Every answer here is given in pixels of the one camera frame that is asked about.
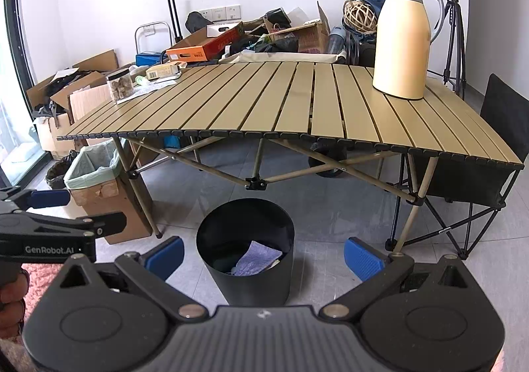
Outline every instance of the water bottle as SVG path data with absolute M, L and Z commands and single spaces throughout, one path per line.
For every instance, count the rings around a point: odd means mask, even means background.
M 329 34 L 329 45 L 327 46 L 327 54 L 340 54 L 343 46 L 346 43 L 346 30 L 341 26 L 332 28 Z

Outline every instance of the folding table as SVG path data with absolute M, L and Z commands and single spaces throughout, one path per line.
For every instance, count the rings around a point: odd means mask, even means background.
M 176 152 L 143 142 L 144 138 L 164 135 L 203 139 Z M 138 168 L 141 147 L 128 159 L 120 137 L 164 157 Z M 184 156 L 226 137 L 260 138 L 251 177 L 238 178 Z M 427 78 L 423 99 L 407 101 L 374 89 L 372 69 L 312 62 L 268 61 L 187 69 L 176 85 L 119 105 L 103 103 L 59 139 L 86 138 L 114 138 L 133 186 L 140 172 L 170 159 L 249 190 L 264 190 L 270 183 L 340 169 L 396 195 L 398 204 L 404 199 L 413 205 L 400 239 L 392 246 L 396 252 L 403 247 L 419 206 L 425 201 L 439 159 L 515 172 L 505 196 L 524 167 L 472 108 L 433 78 Z M 267 140 L 323 164 L 261 178 L 259 169 Z M 366 153 L 336 161 L 309 150 L 297 140 L 343 145 Z M 402 179 L 403 170 L 399 183 L 391 185 L 353 167 L 359 162 L 397 154 L 401 154 L 401 168 L 407 163 L 407 183 Z M 414 164 L 416 156 L 427 159 L 420 184 Z M 140 204 L 154 233 L 161 237 L 149 210 Z

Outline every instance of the black chair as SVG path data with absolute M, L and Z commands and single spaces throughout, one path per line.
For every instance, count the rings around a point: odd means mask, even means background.
M 497 75 L 491 74 L 480 115 L 503 138 L 511 150 L 518 156 L 520 161 L 524 162 L 529 153 L 529 101 L 516 93 Z M 406 160 L 407 156 L 403 155 L 400 166 L 399 185 L 401 187 L 407 186 L 410 188 L 408 180 L 404 180 L 403 182 L 404 163 Z M 414 162 L 417 171 L 417 179 L 422 179 L 427 167 L 428 158 L 414 156 Z M 459 257 L 463 260 L 466 259 L 490 227 L 498 212 L 506 206 L 505 200 L 507 195 L 512 189 L 521 169 L 523 169 L 523 167 L 520 168 L 507 165 L 504 167 L 487 166 L 477 164 L 476 162 L 456 162 L 439 159 L 424 203 L 441 225 L 441 229 L 406 241 L 404 245 L 409 245 L 446 233 L 450 241 L 454 244 L 454 247 L 456 247 Z M 511 174 L 512 177 L 510 178 L 509 184 L 502 192 L 502 189 Z M 445 198 L 447 202 L 457 201 L 469 203 L 468 218 L 448 226 L 433 207 L 428 196 Z M 472 207 L 474 204 L 484 205 L 488 208 L 473 214 Z M 397 208 L 395 209 L 395 219 L 393 219 L 391 237 L 386 242 L 386 249 L 390 251 L 396 244 L 395 230 L 397 228 L 399 205 L 400 201 L 397 202 Z M 490 213 L 491 216 L 488 221 L 469 247 L 472 221 Z M 461 248 L 451 234 L 451 230 L 464 226 L 465 224 L 467 225 L 467 232 L 465 244 L 463 248 Z

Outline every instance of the cream thermos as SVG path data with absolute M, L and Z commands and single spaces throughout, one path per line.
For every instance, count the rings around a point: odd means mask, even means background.
M 431 33 L 423 0 L 386 0 L 377 26 L 377 50 L 373 86 L 388 95 L 422 99 L 427 76 L 430 43 L 444 21 L 444 3 Z

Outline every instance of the blue gripper pad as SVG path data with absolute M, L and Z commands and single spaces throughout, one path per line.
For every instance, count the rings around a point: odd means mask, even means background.
M 147 271 L 166 280 L 183 262 L 183 241 L 172 236 L 140 257 L 140 263 Z
M 30 208 L 50 208 L 53 206 L 66 206 L 70 202 L 68 190 L 41 190 L 31 192 L 27 198 Z
M 382 271 L 386 265 L 386 257 L 382 253 L 355 237 L 349 238 L 343 246 L 343 258 L 348 268 L 362 281 Z

